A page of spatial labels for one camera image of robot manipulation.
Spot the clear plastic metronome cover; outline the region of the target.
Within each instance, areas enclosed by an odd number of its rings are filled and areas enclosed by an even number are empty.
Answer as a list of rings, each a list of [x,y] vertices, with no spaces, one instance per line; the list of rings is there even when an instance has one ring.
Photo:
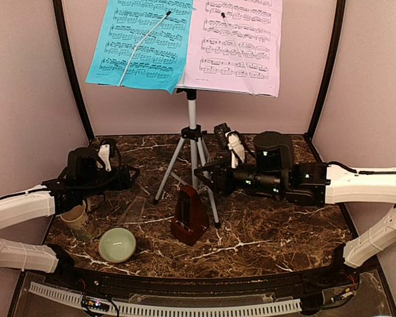
[[[147,199],[143,196],[136,196],[128,205],[127,209],[119,217],[118,225],[137,225],[142,220]]]

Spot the grey perforated music stand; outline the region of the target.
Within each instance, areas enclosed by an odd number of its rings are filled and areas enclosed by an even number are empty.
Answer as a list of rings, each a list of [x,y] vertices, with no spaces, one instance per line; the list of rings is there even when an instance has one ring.
[[[129,66],[131,64],[131,61],[133,57],[135,56],[136,51],[141,47],[141,44],[149,37],[154,30],[163,23],[164,20],[166,20],[172,11],[168,11],[162,18],[151,28],[144,36],[141,38],[141,40],[133,46],[133,51],[128,59],[128,62],[126,63],[125,68],[123,69],[123,73],[120,77],[120,80],[117,84],[118,87],[121,87],[121,84],[124,80],[125,74],[127,70],[129,69]],[[251,75],[249,73],[248,66],[246,64],[245,58],[243,56],[242,51],[239,48],[239,45],[232,33],[232,27],[229,25],[228,20],[226,18],[226,13],[221,12],[221,17],[228,29],[229,34],[233,38],[236,46],[238,47],[238,53],[243,61],[245,72],[246,72],[246,77],[248,78],[250,87],[251,87],[251,95],[256,95],[255,92],[255,87],[253,85]],[[198,178],[194,175],[194,170],[198,168],[198,155],[201,161],[201,164],[204,166],[206,164],[206,155],[208,156],[208,151],[206,152],[205,148],[205,142],[203,140],[202,136],[202,131],[201,131],[201,126],[197,124],[196,122],[196,99],[197,99],[197,89],[192,89],[192,88],[177,88],[177,93],[179,92],[185,92],[187,96],[187,104],[188,104],[188,115],[189,115],[189,126],[185,127],[181,130],[181,139],[179,140],[179,143],[176,147],[176,150],[174,151],[174,154],[172,155],[171,161],[168,165],[168,168],[166,170],[166,173],[160,183],[160,187],[158,188],[158,191],[154,197],[153,203],[156,205],[160,201],[160,196],[162,194],[162,190],[164,189],[164,186],[166,184],[166,181],[169,177],[169,175],[172,175],[173,177],[177,177],[177,175],[172,173],[172,169],[174,166],[174,163],[176,159],[178,158],[178,155],[180,151],[182,150],[183,144],[186,139],[190,141],[190,154],[191,154],[191,173],[192,173],[192,182],[193,182],[193,187],[196,189],[198,188]],[[208,195],[209,195],[209,200],[211,203],[211,208],[213,211],[213,216],[214,216],[214,224],[217,229],[221,227],[221,223],[218,217],[218,211],[216,209],[216,203],[214,199],[213,192],[210,188],[207,187]]]

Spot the red-brown wooden metronome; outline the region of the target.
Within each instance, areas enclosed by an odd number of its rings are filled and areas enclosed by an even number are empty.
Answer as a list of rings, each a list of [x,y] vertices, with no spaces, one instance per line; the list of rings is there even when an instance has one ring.
[[[209,217],[197,190],[184,185],[179,191],[170,232],[181,243],[194,246],[209,228]]]

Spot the lavender sheet music page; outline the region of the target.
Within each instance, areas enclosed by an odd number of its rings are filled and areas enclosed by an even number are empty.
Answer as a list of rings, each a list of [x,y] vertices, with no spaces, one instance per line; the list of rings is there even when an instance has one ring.
[[[282,1],[194,1],[183,84],[279,95]]]

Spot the blue sheet music page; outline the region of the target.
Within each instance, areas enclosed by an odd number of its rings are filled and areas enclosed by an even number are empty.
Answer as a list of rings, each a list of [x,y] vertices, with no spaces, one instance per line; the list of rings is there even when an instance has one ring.
[[[182,78],[192,1],[109,1],[86,82],[165,90]]]

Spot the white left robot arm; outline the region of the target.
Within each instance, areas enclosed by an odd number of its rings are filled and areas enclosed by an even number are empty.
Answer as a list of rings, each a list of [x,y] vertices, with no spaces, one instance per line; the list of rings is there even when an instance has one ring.
[[[0,197],[0,230],[84,207],[94,195],[128,190],[139,174],[138,168],[122,163],[115,145],[72,150],[58,178]],[[73,266],[72,257],[56,244],[32,245],[0,238],[0,267],[53,273],[64,287],[73,288],[80,282]]]

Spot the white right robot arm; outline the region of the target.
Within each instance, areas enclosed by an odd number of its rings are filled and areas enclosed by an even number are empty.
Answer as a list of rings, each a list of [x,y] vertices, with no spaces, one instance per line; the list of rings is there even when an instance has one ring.
[[[253,138],[254,150],[237,131],[216,129],[228,158],[195,169],[195,176],[214,193],[237,190],[266,195],[306,207],[348,202],[390,203],[392,208],[359,237],[339,246],[339,261],[324,271],[323,280],[336,287],[366,260],[396,242],[396,167],[363,170],[340,162],[294,162],[293,142],[285,134],[265,131]]]

